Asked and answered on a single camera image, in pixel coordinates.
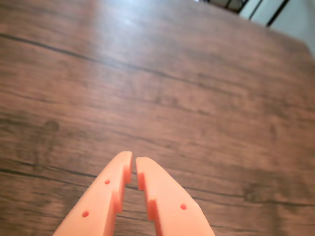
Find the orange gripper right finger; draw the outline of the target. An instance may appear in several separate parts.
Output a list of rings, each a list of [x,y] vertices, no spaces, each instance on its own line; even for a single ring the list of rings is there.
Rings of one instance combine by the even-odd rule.
[[[213,236],[204,213],[189,193],[157,162],[136,158],[138,189],[157,236]]]

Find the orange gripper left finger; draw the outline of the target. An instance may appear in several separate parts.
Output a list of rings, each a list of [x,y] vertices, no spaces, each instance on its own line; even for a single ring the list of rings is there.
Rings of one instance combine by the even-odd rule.
[[[53,233],[55,236],[112,236],[131,182],[132,152],[117,154],[101,171]]]

